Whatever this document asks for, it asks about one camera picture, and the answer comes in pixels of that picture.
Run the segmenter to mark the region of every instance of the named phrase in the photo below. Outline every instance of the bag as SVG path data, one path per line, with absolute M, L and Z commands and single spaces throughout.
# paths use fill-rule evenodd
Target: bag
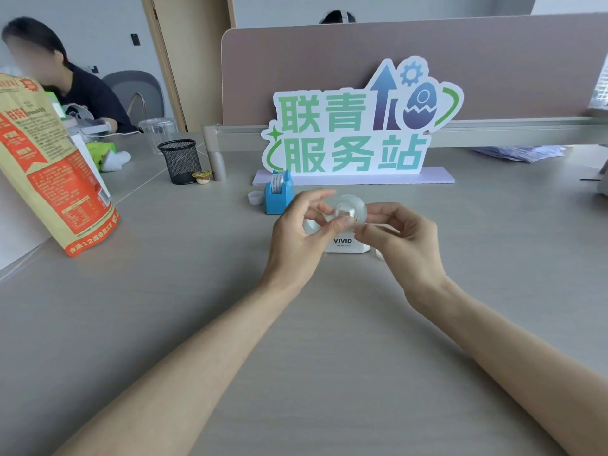
M 3 73 L 0 169 L 69 256 L 104 241 L 120 221 L 41 85 Z

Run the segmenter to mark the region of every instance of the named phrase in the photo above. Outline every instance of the sign base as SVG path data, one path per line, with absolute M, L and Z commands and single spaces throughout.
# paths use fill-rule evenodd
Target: sign base
M 454 178 L 444 167 L 423 167 L 418 174 L 324 174 L 291 173 L 294 185 L 378 185 L 378 184 L 453 184 Z M 252 185 L 270 182 L 272 173 L 260 169 Z

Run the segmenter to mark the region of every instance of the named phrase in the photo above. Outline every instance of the black mesh pen holder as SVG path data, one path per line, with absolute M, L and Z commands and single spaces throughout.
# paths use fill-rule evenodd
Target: black mesh pen holder
M 167 141 L 159 144 L 158 150 L 165 156 L 172 183 L 184 185 L 196 182 L 192 173 L 202 171 L 196 152 L 196 141 L 192 139 Z

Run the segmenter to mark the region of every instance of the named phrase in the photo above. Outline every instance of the red starburst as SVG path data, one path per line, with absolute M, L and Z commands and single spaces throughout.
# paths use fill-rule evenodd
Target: red starburst
M 30 91 L 38 91 L 38 85 L 36 84 L 36 82 L 34 80 L 31 80 L 29 78 L 21 78 L 19 80 L 21 83 L 23 83 L 23 86 L 30 90 Z

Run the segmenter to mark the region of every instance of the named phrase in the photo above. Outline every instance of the egg icon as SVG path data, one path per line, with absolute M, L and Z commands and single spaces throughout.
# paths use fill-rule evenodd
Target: egg icon
M 437 112 L 437 91 L 432 83 L 421 83 L 402 107 L 403 122 L 410 130 L 420 130 L 433 120 Z

